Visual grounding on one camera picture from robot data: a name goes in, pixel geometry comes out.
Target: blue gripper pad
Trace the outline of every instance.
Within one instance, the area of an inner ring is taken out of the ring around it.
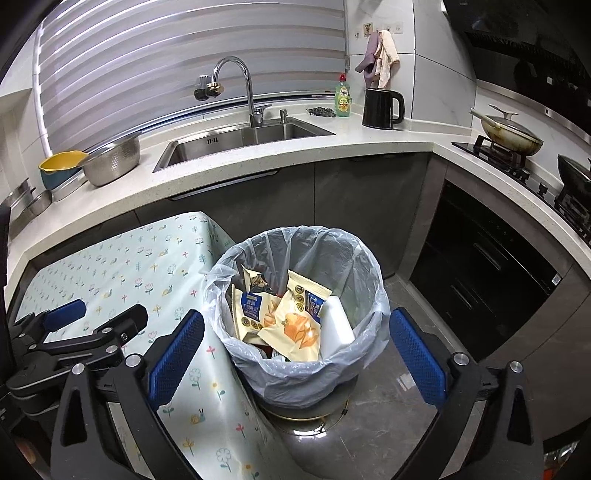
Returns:
[[[410,317],[406,310],[400,308],[392,312],[390,337],[413,376],[425,403],[435,405],[440,410],[447,398],[445,373],[407,315]]]
[[[190,310],[179,326],[180,330],[175,335],[177,328],[171,334],[175,335],[174,339],[148,375],[148,402],[154,411],[172,400],[203,340],[205,323],[196,310]]]
[[[84,315],[86,315],[86,304],[82,300],[74,300],[47,312],[43,326],[46,332],[56,332],[60,328],[80,320]]]

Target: towel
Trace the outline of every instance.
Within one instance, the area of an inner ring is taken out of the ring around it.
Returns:
[[[365,50],[365,56],[359,65],[355,67],[356,72],[363,72],[365,86],[371,87],[375,77],[375,52],[378,49],[379,33],[372,32],[368,39],[368,46]]]
[[[378,88],[385,88],[390,81],[390,68],[400,61],[394,39],[388,30],[379,32],[378,47],[375,50],[375,77],[378,77]]]

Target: white countertop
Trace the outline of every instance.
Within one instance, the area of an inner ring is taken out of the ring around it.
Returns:
[[[306,106],[310,105],[301,102],[276,103],[265,111],[265,117],[277,118],[279,110],[287,108],[290,116],[335,135],[240,148],[174,165],[156,173],[152,171],[170,141],[212,128],[246,123],[248,111],[236,108],[210,113],[205,119],[193,118],[143,135],[137,168],[98,189],[90,183],[84,184],[69,197],[50,205],[12,241],[8,255],[8,285],[5,288],[7,305],[29,260],[77,233],[139,206],[260,171],[333,158],[413,151],[432,151],[496,188],[543,225],[591,278],[591,249],[556,212],[504,173],[452,145],[452,141],[469,141],[470,129],[405,121],[403,126],[408,129],[383,131],[363,127],[361,115],[355,112],[349,118],[322,118],[308,115]]]

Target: chrome faucet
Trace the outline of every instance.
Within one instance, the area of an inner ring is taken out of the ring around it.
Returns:
[[[248,70],[246,64],[238,57],[224,57],[216,63],[211,76],[201,75],[197,81],[197,88],[195,89],[194,93],[195,98],[197,100],[204,101],[208,98],[217,97],[223,92],[224,88],[222,84],[217,81],[217,77],[222,66],[229,61],[235,63],[240,67],[244,75],[244,79],[246,80],[246,97],[248,98],[248,109],[250,111],[251,127],[261,127],[262,116],[265,111],[265,108],[267,108],[270,105],[262,105],[255,108],[254,98],[252,97],[251,72]]]

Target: metal colander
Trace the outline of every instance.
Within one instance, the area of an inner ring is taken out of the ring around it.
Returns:
[[[102,187],[133,170],[139,163],[139,133],[100,147],[78,166],[95,187]]]

